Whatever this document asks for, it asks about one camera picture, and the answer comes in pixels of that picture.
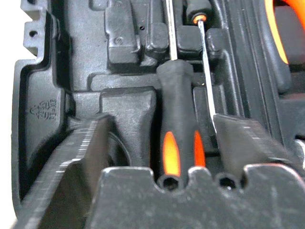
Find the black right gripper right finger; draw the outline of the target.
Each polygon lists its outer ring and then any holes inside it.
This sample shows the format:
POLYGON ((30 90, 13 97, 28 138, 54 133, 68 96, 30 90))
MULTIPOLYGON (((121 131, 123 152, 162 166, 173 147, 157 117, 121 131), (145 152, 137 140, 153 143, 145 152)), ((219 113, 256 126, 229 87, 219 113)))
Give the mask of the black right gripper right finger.
POLYGON ((243 176, 246 165, 268 163, 288 166, 305 177, 297 157, 273 139, 258 121, 224 114, 215 114, 213 121, 224 168, 236 178, 243 176))

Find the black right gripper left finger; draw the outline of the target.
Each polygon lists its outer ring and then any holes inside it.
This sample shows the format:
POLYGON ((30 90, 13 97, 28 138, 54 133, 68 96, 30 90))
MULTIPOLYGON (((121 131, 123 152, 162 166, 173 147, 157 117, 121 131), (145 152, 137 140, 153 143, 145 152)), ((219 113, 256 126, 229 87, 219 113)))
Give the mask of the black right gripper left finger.
POLYGON ((101 171, 109 166, 113 118, 83 121, 54 149, 21 202, 16 229, 83 229, 101 171))

